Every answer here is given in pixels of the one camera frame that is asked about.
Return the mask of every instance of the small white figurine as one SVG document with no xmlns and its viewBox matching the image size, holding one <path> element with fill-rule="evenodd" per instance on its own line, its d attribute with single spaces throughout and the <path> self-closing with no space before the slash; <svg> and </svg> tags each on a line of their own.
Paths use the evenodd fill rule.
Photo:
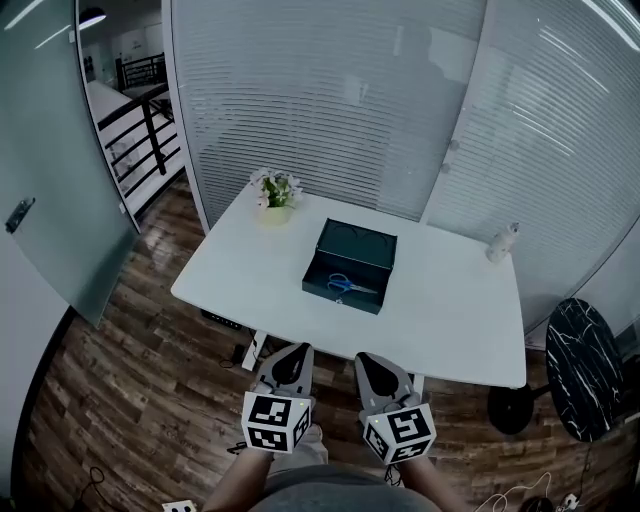
<svg viewBox="0 0 640 512">
<path fill-rule="evenodd" d="M 512 222 L 500 231 L 487 247 L 487 258 L 491 263 L 499 263 L 507 255 L 520 232 L 520 223 Z"/>
</svg>

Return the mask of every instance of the staircase railing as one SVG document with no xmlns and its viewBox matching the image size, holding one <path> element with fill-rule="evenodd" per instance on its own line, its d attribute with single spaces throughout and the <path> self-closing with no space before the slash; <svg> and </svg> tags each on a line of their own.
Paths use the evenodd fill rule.
<svg viewBox="0 0 640 512">
<path fill-rule="evenodd" d="M 128 168 L 125 172 L 119 174 L 116 171 L 116 176 L 119 184 L 127 179 L 138 167 L 140 167 L 145 161 L 149 158 L 154 157 L 156 164 L 149 169 L 140 179 L 138 179 L 135 183 L 129 186 L 129 188 L 124 192 L 124 196 L 130 196 L 133 191 L 135 191 L 144 181 L 149 178 L 156 171 L 160 172 L 160 174 L 166 174 L 167 170 L 165 167 L 165 163 L 174 155 L 176 155 L 180 151 L 180 147 L 178 146 L 171 153 L 165 155 L 162 153 L 161 149 L 169 144 L 172 140 L 174 140 L 178 134 L 174 133 L 173 135 L 167 137 L 162 142 L 158 142 L 158 133 L 165 129 L 167 126 L 173 124 L 173 115 L 171 115 L 171 111 L 166 106 L 163 106 L 162 103 L 157 103 L 157 100 L 154 100 L 160 94 L 163 94 L 169 90 L 168 84 L 162 84 L 158 87 L 154 87 L 150 91 L 138 96 L 137 98 L 131 100 L 129 103 L 121 106 L 120 108 L 114 110 L 106 116 L 104 119 L 98 122 L 98 130 L 102 132 L 108 126 L 111 126 L 113 123 L 122 119 L 125 115 L 133 112 L 137 108 L 142 109 L 142 119 L 137 122 L 127 126 L 125 130 L 123 130 L 116 137 L 111 139 L 109 142 L 105 144 L 105 149 L 111 148 L 116 142 L 120 141 L 124 136 L 133 132 L 136 128 L 141 127 L 142 125 L 146 126 L 147 134 L 142 136 L 139 140 L 137 140 L 134 144 L 129 146 L 126 150 L 116 156 L 112 161 L 111 165 L 114 170 L 116 169 L 116 164 L 120 163 L 125 157 L 131 154 L 132 151 L 139 148 L 145 142 L 149 141 L 151 144 L 151 151 L 143 155 L 140 160 L 137 162 L 133 162 L 128 165 Z M 163 114 L 167 121 L 160 124 L 159 126 L 154 126 L 153 118 L 158 114 Z"/>
<path fill-rule="evenodd" d="M 116 74 L 120 92 L 130 87 L 164 83 L 167 81 L 164 53 L 126 63 L 116 59 Z"/>
</svg>

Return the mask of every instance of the box lid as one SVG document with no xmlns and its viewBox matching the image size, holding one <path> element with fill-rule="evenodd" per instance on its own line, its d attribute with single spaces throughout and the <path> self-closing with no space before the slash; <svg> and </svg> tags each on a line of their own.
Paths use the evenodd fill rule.
<svg viewBox="0 0 640 512">
<path fill-rule="evenodd" d="M 393 268 L 398 237 L 327 219 L 316 249 L 321 252 Z"/>
</svg>

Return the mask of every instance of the glass door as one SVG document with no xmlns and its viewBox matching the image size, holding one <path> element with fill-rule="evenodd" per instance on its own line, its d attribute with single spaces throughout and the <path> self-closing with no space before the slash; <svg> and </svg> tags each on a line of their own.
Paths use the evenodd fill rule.
<svg viewBox="0 0 640 512">
<path fill-rule="evenodd" d="M 75 26 L 74 0 L 0 7 L 0 218 L 35 199 L 8 230 L 60 296 L 97 324 L 137 231 L 89 114 Z"/>
</svg>

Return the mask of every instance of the scissors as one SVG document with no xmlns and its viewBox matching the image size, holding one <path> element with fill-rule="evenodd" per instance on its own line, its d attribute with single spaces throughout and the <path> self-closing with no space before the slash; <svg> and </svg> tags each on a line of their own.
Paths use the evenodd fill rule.
<svg viewBox="0 0 640 512">
<path fill-rule="evenodd" d="M 369 288 L 365 288 L 364 286 L 353 284 L 344 274 L 331 274 L 329 276 L 327 288 L 329 290 L 339 291 L 340 293 L 345 293 L 352 290 L 364 293 L 378 293 L 377 291 L 370 290 Z"/>
</svg>

